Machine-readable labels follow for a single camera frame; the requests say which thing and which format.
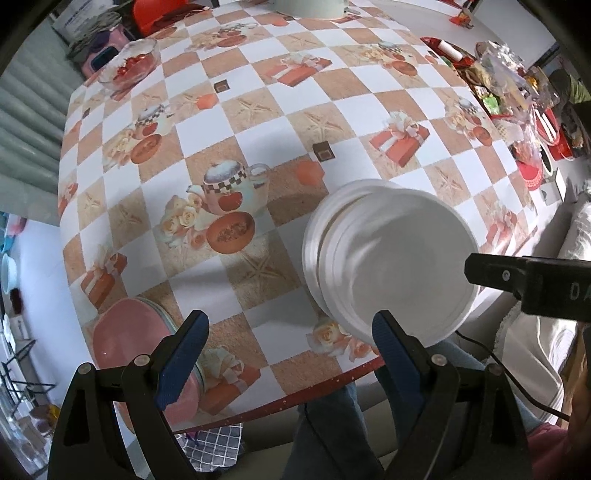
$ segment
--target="white wall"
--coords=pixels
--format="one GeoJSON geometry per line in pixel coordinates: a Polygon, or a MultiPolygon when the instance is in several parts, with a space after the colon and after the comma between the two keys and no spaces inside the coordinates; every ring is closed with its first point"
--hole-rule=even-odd
{"type": "Polygon", "coordinates": [[[523,59],[526,68],[556,42],[517,0],[482,0],[474,16],[507,43],[523,59]]]}
{"type": "MultiPolygon", "coordinates": [[[[17,263],[25,324],[36,340],[31,362],[41,382],[56,384],[47,397],[61,406],[76,368],[92,358],[70,295],[59,228],[27,221],[10,255],[17,263]]],[[[9,304],[7,310],[12,316],[9,304]]],[[[135,435],[119,425],[129,445],[135,435]]]]}

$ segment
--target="table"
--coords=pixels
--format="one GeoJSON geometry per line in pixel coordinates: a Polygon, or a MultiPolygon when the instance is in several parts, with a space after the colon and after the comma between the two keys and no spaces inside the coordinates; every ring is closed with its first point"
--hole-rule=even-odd
{"type": "Polygon", "coordinates": [[[105,354],[98,316],[124,297],[177,325],[193,309],[210,319],[207,393],[173,430],[261,417],[382,365],[304,282],[304,229],[340,186],[383,178],[436,194],[482,252],[513,254],[535,230],[515,161],[464,82],[353,2],[338,21],[260,2],[202,12],[154,35],[158,67],[120,101],[97,82],[72,95],[60,231],[91,354],[105,354]]]}

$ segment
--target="blue gripper pad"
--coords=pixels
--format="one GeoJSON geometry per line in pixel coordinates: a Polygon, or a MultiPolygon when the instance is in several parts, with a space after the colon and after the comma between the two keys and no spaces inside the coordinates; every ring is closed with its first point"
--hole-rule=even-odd
{"type": "Polygon", "coordinates": [[[397,400],[405,404],[404,408],[407,412],[413,412],[413,418],[406,419],[407,423],[412,425],[418,419],[425,404],[425,397],[421,392],[420,374],[381,313],[374,316],[372,336],[394,382],[399,396],[397,400]]]}
{"type": "Polygon", "coordinates": [[[186,322],[192,322],[189,331],[158,376],[154,400],[161,411],[178,400],[209,336],[209,318],[201,310],[193,310],[186,322]]]}

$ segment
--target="jeans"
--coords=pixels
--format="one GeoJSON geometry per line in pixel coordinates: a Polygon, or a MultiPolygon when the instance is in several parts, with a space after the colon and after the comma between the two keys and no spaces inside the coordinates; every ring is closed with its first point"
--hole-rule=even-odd
{"type": "MultiPolygon", "coordinates": [[[[444,340],[428,352],[444,355],[456,367],[484,370],[484,365],[455,344],[444,340]]],[[[404,403],[385,367],[376,376],[390,403],[398,442],[408,436],[412,425],[405,424],[404,403]]],[[[542,425],[517,398],[517,406],[526,434],[542,425]]],[[[283,480],[382,478],[384,469],[367,442],[363,414],[357,403],[355,383],[323,398],[298,406],[297,423],[291,455],[285,466],[283,480]]]]}

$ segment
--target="pink plate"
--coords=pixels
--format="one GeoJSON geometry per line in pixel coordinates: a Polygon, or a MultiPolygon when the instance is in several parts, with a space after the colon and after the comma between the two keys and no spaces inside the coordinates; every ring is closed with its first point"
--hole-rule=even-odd
{"type": "MultiPolygon", "coordinates": [[[[152,353],[167,335],[170,335],[168,327],[152,307],[137,299],[120,300],[100,317],[92,335],[98,368],[128,365],[136,356],[152,353]]],[[[191,375],[179,399],[166,408],[164,416],[174,426],[191,420],[198,405],[199,386],[191,375]]],[[[119,407],[128,420],[125,404],[119,407]]]]}

